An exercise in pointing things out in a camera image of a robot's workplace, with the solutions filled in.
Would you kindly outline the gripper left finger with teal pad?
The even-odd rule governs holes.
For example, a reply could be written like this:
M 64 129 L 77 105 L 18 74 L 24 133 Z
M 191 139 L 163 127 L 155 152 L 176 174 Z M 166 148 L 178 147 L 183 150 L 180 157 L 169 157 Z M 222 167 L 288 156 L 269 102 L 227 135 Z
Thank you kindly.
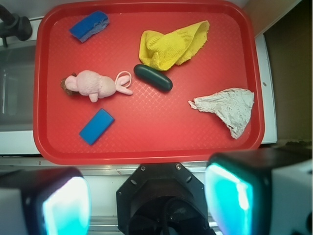
M 90 217 L 89 184 L 77 168 L 0 174 L 2 235 L 86 235 Z

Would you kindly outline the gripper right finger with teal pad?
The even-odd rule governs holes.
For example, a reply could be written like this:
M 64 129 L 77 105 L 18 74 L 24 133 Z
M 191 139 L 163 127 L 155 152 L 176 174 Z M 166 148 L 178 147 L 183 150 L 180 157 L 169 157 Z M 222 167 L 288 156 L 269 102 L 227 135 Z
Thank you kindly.
M 209 212 L 224 235 L 310 235 L 312 174 L 310 149 L 216 153 L 204 177 Z

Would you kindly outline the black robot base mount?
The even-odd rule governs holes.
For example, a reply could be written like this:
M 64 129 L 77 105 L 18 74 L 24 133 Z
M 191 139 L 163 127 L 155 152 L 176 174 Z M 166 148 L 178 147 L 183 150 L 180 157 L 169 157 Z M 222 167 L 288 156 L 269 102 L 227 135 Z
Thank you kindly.
M 213 235 L 204 184 L 180 163 L 141 164 L 116 192 L 125 235 Z

